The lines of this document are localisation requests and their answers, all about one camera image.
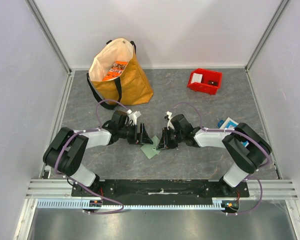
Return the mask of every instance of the gray floor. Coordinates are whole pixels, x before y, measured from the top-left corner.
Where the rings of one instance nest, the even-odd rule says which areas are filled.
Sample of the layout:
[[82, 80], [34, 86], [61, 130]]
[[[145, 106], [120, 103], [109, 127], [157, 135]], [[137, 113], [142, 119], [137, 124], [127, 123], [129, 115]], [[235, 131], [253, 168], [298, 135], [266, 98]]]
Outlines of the gray floor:
[[[215, 69], [222, 72], [222, 84], [216, 95], [194, 92], [186, 88], [191, 69], [147, 69], [145, 73], [154, 95], [147, 104], [132, 106], [141, 111], [140, 121], [150, 137], [161, 137], [167, 125], [165, 112], [177, 102], [195, 104], [201, 112], [203, 124], [217, 127], [221, 119], [231, 117], [249, 124], [264, 136], [261, 121], [244, 69]], [[75, 130], [96, 128], [96, 100], [86, 82], [86, 71], [76, 71], [66, 106], [63, 126]], [[99, 107], [103, 122], [111, 119], [113, 111]], [[196, 112], [187, 105], [179, 105], [175, 114], [184, 114], [193, 126], [199, 125]], [[178, 149], [164, 150], [148, 159], [140, 146], [128, 145], [120, 139], [110, 146], [87, 149], [82, 163], [104, 179], [219, 179], [233, 164], [225, 149], [195, 148], [180, 144]], [[260, 170], [261, 179], [276, 179], [275, 166]]]
[[[255, 204], [242, 200], [240, 208]], [[28, 240], [297, 239], [285, 201], [263, 201], [253, 213], [240, 216], [213, 210], [127, 210], [95, 216], [80, 209], [41, 208], [30, 233]]]

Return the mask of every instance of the red bin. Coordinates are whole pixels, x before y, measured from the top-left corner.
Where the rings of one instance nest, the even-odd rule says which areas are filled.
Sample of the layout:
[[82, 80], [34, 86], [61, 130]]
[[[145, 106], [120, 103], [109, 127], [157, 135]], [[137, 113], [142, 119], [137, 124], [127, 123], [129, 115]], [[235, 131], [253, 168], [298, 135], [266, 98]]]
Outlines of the red bin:
[[[201, 82], [191, 83], [194, 74], [202, 74]], [[221, 86], [221, 82], [222, 72], [198, 68], [191, 73], [187, 87], [195, 92], [215, 95]]]

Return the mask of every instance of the orange snack bag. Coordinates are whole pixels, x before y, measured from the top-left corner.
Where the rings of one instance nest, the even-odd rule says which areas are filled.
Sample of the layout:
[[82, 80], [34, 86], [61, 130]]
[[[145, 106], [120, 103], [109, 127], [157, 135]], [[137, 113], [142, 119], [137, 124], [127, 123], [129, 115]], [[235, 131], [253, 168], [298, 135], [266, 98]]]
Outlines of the orange snack bag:
[[108, 81], [119, 77], [125, 70], [128, 63], [126, 61], [115, 61], [113, 66], [110, 68], [108, 73], [102, 79], [103, 81]]

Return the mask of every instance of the yellow tote bag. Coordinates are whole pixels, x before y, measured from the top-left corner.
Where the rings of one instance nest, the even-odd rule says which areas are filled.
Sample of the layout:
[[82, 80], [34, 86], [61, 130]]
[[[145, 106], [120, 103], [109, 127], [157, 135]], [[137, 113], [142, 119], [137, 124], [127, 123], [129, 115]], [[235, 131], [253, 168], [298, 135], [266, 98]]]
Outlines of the yellow tote bag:
[[[102, 81], [116, 61], [128, 63], [122, 74], [112, 80]], [[145, 104], [154, 94], [138, 63], [135, 43], [125, 38], [108, 41], [105, 48], [95, 56], [86, 76], [98, 102], [102, 96], [104, 99], [118, 100], [124, 105]], [[101, 105], [110, 110], [117, 106], [114, 102], [103, 102]]]

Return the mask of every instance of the white wall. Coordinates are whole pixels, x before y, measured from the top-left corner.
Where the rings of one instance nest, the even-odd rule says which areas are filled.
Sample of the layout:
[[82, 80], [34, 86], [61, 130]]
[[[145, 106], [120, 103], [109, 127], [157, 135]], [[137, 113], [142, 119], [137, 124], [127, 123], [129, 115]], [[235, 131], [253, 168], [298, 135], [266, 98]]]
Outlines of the white wall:
[[280, 0], [35, 0], [71, 68], [110, 39], [143, 67], [244, 66]]
[[250, 73], [279, 170], [300, 199], [300, 0], [290, 1]]
[[0, 0], [0, 240], [38, 177], [66, 72], [24, 0]]

